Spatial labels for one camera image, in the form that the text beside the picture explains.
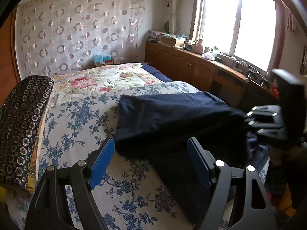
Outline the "window with wooden frame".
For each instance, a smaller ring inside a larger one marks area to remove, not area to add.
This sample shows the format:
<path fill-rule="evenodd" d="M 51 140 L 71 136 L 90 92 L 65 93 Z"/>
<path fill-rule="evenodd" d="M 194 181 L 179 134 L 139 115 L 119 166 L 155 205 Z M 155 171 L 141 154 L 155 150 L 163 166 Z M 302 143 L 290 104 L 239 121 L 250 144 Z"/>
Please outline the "window with wooden frame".
<path fill-rule="evenodd" d="M 285 7 L 279 0 L 195 0 L 190 38 L 264 75 L 280 65 Z"/>

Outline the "pink ceramic jug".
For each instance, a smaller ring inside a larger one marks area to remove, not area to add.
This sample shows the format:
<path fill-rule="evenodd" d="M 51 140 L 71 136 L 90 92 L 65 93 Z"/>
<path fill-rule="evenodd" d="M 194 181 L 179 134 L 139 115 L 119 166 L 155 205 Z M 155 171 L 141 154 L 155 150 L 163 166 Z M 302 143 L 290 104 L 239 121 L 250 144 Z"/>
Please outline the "pink ceramic jug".
<path fill-rule="evenodd" d="M 203 40 L 202 39 L 196 40 L 195 43 L 192 45 L 191 51 L 193 53 L 202 55 L 204 53 Z"/>

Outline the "blue floral white sheet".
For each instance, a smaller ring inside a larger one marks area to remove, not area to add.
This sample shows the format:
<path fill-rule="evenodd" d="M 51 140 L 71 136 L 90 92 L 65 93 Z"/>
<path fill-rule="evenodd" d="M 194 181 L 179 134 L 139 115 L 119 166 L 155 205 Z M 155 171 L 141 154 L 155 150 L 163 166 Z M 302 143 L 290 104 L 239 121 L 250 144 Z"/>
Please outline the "blue floral white sheet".
<path fill-rule="evenodd" d="M 68 168 L 112 138 L 123 95 L 191 94 L 197 89 L 183 81 L 78 96 L 72 101 L 50 100 L 39 144 L 38 175 L 48 166 Z M 130 160 L 114 150 L 102 165 L 104 175 L 92 191 L 109 229 L 192 229 L 148 161 Z"/>

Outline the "navy blue garment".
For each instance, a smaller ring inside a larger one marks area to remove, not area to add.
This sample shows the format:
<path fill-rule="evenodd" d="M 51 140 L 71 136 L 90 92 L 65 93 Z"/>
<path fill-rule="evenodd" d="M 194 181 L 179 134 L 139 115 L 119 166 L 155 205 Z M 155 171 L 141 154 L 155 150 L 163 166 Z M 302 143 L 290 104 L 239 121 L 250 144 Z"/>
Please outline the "navy blue garment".
<path fill-rule="evenodd" d="M 248 131 L 245 114 L 212 94 L 157 94 L 121 97 L 115 148 L 129 159 L 147 160 L 195 224 L 209 202 L 188 154 L 196 138 L 214 158 L 235 168 L 253 165 L 261 171 L 269 148 Z"/>

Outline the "floral pastel bed blanket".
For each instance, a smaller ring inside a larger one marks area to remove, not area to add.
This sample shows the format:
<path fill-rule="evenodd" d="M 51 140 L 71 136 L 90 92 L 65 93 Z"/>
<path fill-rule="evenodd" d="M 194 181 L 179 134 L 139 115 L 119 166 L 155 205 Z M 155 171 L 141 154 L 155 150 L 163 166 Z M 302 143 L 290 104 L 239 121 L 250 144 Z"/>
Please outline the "floral pastel bed blanket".
<path fill-rule="evenodd" d="M 165 83 L 142 68 L 142 63 L 111 64 L 52 77 L 52 106 L 107 92 Z"/>

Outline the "wooden wardrobe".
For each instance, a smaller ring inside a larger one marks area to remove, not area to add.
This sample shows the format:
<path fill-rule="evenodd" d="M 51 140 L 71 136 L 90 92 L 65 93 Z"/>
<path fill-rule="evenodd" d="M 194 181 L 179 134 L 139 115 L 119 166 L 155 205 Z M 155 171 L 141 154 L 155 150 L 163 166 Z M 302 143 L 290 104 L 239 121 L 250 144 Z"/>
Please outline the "wooden wardrobe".
<path fill-rule="evenodd" d="M 0 104 L 17 83 L 20 82 L 15 48 L 15 25 L 17 7 L 8 16 L 0 30 Z"/>

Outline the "blue tissue box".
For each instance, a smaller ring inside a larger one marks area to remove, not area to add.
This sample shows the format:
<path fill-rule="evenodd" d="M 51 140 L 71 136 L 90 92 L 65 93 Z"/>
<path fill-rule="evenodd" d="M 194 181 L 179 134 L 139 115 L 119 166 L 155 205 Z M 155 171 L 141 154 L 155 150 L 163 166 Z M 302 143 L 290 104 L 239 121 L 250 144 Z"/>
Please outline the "blue tissue box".
<path fill-rule="evenodd" d="M 99 54 L 93 55 L 93 62 L 95 63 L 95 67 L 101 67 L 105 65 L 114 64 L 114 59 L 111 55 L 102 56 Z"/>

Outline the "long wooden cabinet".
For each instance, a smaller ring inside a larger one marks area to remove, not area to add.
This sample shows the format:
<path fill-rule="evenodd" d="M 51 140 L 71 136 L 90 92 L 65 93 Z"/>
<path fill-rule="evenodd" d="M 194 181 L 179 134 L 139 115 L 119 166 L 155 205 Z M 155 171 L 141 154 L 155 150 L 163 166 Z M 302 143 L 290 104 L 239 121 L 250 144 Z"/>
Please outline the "long wooden cabinet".
<path fill-rule="evenodd" d="M 271 92 L 254 81 L 246 81 L 244 74 L 196 53 L 147 42 L 145 61 L 169 79 L 187 82 L 244 112 L 254 106 L 278 104 Z"/>

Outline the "sheer circle-patterned curtain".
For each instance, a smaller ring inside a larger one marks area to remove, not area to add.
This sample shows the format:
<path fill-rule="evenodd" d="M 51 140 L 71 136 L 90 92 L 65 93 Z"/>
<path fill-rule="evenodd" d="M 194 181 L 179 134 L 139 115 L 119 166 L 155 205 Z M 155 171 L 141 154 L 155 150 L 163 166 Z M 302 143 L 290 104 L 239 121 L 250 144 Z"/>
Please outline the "sheer circle-patterned curtain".
<path fill-rule="evenodd" d="M 29 0 L 17 8 L 16 56 L 21 77 L 87 69 L 93 56 L 138 59 L 144 0 Z"/>

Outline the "cardboard box on cabinet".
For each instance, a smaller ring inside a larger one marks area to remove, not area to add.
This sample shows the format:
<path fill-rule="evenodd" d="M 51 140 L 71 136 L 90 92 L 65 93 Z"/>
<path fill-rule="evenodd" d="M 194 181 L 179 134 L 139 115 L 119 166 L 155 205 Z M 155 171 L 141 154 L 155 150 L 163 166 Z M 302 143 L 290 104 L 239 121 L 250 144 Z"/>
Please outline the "cardboard box on cabinet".
<path fill-rule="evenodd" d="M 185 43 L 184 37 L 162 35 L 160 42 L 168 46 L 182 46 Z"/>

